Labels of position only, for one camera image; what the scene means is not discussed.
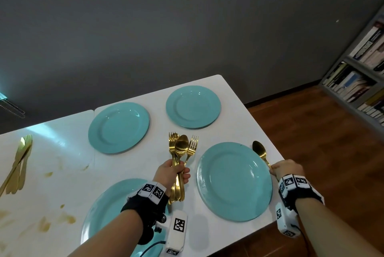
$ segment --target left hand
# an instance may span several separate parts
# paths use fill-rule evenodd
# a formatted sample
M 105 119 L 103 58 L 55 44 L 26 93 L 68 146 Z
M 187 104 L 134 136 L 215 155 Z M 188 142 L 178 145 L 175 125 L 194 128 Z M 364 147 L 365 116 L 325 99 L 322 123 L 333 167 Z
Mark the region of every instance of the left hand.
M 189 174 L 190 169 L 188 167 L 184 168 L 184 162 L 180 161 L 179 165 L 172 166 L 172 159 L 165 161 L 161 164 L 153 177 L 153 181 L 159 182 L 160 184 L 166 187 L 166 195 L 170 196 L 170 189 L 172 185 L 175 184 L 177 174 L 184 170 L 183 180 L 184 184 L 188 183 L 188 179 L 191 177 Z

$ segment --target wooden floor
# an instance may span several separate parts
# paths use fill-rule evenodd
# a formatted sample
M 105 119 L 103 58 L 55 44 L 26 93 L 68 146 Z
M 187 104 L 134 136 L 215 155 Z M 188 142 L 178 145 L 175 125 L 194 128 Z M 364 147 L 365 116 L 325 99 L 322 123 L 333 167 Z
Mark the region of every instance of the wooden floor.
M 284 158 L 303 165 L 326 206 L 384 253 L 384 145 L 376 134 L 317 86 L 249 112 Z M 306 250 L 302 237 L 285 237 L 274 222 L 212 256 L 298 257 Z

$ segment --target food stain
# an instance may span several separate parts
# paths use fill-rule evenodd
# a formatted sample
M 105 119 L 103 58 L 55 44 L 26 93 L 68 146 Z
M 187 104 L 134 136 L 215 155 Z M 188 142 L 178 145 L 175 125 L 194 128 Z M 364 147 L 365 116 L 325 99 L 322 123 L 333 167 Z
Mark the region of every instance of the food stain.
M 64 169 L 63 158 L 61 156 L 57 156 L 57 159 L 59 160 L 59 170 L 63 170 Z
M 15 221 L 15 220 L 9 220 L 9 221 L 6 221 L 5 223 L 0 224 L 0 229 L 9 226 L 9 225 L 12 224 L 14 221 Z
M 0 241 L 0 252 L 4 252 L 6 247 L 7 245 L 4 242 Z
M 47 232 L 50 227 L 51 227 L 51 223 L 47 222 L 46 217 L 42 217 L 42 219 L 39 222 L 39 231 Z
M 11 213 L 9 211 L 2 211 L 0 209 L 0 221 L 4 219 L 7 215 L 10 215 Z
M 21 237 L 24 236 L 29 230 L 31 230 L 31 229 L 33 228 L 34 225 L 35 225 L 35 223 L 30 224 L 29 226 L 27 226 L 26 229 L 20 233 L 19 238 L 21 238 Z
M 76 222 L 76 218 L 74 216 L 70 216 L 66 212 L 62 212 L 58 221 L 59 223 L 67 222 L 68 224 L 74 224 Z

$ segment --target bookshelf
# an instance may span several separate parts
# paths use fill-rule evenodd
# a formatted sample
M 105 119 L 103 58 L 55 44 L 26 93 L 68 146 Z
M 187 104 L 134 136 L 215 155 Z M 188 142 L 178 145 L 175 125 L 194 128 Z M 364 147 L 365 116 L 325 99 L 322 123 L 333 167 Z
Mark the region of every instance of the bookshelf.
M 338 58 L 338 60 L 333 64 L 333 66 L 328 70 L 326 75 L 323 77 L 319 86 L 324 90 L 326 94 L 331 96 L 335 101 L 337 101 L 343 108 L 347 109 L 354 116 L 362 120 L 369 128 L 374 130 L 384 141 L 384 126 L 382 126 L 377 119 L 371 117 L 370 115 L 358 110 L 358 107 L 362 105 L 367 99 L 376 94 L 378 91 L 384 88 L 384 75 L 380 74 L 377 71 L 370 69 L 364 63 L 352 58 L 349 56 L 351 51 L 358 45 L 358 43 L 365 37 L 365 35 L 371 30 L 375 22 L 381 22 L 384 24 L 384 5 L 379 9 L 376 15 L 371 19 L 363 31 L 356 37 L 353 43 L 344 51 L 344 53 Z M 367 78 L 370 78 L 374 84 L 366 92 L 363 93 L 356 101 L 348 103 L 343 100 L 342 97 L 333 91 L 331 88 L 323 85 L 323 81 L 328 78 L 328 76 L 333 72 L 335 68 L 339 65 L 341 61 L 344 61 L 349 66 L 352 66 L 355 70 L 365 75 Z

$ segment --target right hand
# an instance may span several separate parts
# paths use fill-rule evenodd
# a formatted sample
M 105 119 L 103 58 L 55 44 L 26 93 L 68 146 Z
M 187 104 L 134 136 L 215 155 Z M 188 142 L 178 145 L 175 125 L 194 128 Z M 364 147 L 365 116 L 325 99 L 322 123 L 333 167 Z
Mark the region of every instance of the right hand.
M 305 176 L 303 167 L 291 159 L 277 162 L 271 165 L 271 168 L 272 170 L 270 170 L 269 172 L 272 175 L 275 175 L 278 181 L 280 181 L 280 179 L 283 176 L 286 176 L 287 174 Z

